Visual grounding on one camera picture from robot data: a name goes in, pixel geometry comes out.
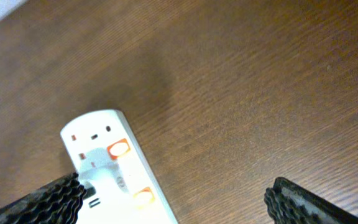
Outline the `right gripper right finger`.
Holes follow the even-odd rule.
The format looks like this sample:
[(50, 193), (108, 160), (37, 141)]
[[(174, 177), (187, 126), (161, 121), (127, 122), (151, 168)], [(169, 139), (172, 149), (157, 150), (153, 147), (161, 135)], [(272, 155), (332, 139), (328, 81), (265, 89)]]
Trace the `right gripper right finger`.
[(275, 224), (358, 224), (357, 216), (284, 177), (265, 190), (264, 202)]

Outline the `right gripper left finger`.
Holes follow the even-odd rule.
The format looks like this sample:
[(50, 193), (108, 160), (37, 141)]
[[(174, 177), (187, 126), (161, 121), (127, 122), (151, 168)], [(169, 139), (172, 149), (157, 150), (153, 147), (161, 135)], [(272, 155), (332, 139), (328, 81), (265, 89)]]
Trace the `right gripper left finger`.
[(76, 223), (86, 195), (76, 172), (0, 208), (0, 224)]

